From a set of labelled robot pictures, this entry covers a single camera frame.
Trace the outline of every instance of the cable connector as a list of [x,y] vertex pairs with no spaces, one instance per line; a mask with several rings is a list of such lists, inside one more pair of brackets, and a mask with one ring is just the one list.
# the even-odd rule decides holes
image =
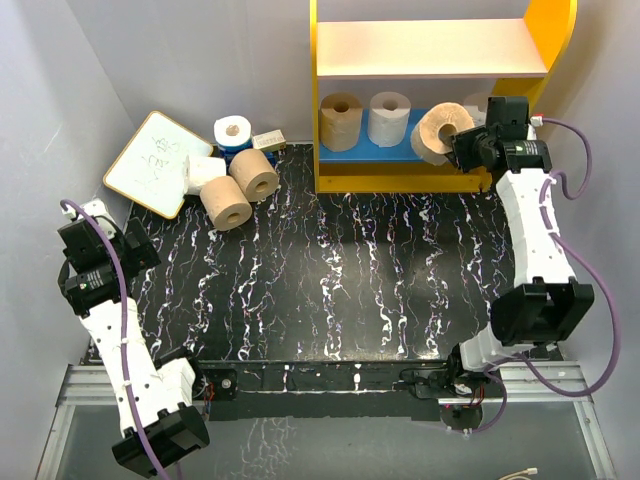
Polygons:
[[544,116],[543,115],[534,115],[529,119],[529,122],[535,128],[541,127],[542,125],[544,125]]

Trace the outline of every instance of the brown paper roll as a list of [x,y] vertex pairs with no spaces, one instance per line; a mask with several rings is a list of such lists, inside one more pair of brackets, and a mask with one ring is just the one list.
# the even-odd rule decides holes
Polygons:
[[320,141],[332,152],[344,152],[358,143],[362,105],[348,93],[334,93],[320,105]]
[[267,198],[276,191],[280,181],[265,154],[255,148],[243,150],[233,157],[229,175],[250,202]]
[[200,199],[217,230],[231,230],[251,217],[251,205],[231,177],[211,180],[202,187]]
[[473,118],[462,105],[441,103],[429,110],[411,133],[411,147],[425,162],[443,165],[451,151],[448,137],[473,128]]

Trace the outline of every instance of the blue shelf surface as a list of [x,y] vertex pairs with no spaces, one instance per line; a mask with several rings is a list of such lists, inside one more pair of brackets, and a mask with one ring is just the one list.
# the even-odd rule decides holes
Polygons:
[[427,113],[426,109],[411,110],[407,131],[402,142],[395,147],[381,148],[369,140],[369,135],[367,134],[369,110],[364,110],[358,144],[346,152],[332,152],[321,143],[320,163],[422,163],[422,159],[411,148],[410,138],[411,132],[425,113]]

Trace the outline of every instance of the gray floor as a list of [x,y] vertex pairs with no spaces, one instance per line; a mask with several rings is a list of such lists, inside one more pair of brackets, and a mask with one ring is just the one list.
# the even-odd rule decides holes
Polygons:
[[[490,417],[496,405],[486,407]],[[265,418],[209,423],[211,445],[182,462],[187,479],[593,479],[571,403],[512,404],[465,439],[403,418]],[[58,480],[139,479],[119,467],[115,407],[77,407]],[[176,478],[175,470],[170,474]]]

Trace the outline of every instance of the yellow shelf frame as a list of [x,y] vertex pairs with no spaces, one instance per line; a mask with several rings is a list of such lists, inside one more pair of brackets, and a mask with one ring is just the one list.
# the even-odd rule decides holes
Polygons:
[[[524,22],[548,70],[541,78],[502,78],[494,95],[522,95],[533,109],[564,55],[575,27],[578,0],[531,0]],[[318,5],[309,2],[313,102],[313,166],[317,193],[469,193],[486,191],[492,182],[484,168],[467,174],[453,165],[427,163],[320,164],[318,99]]]

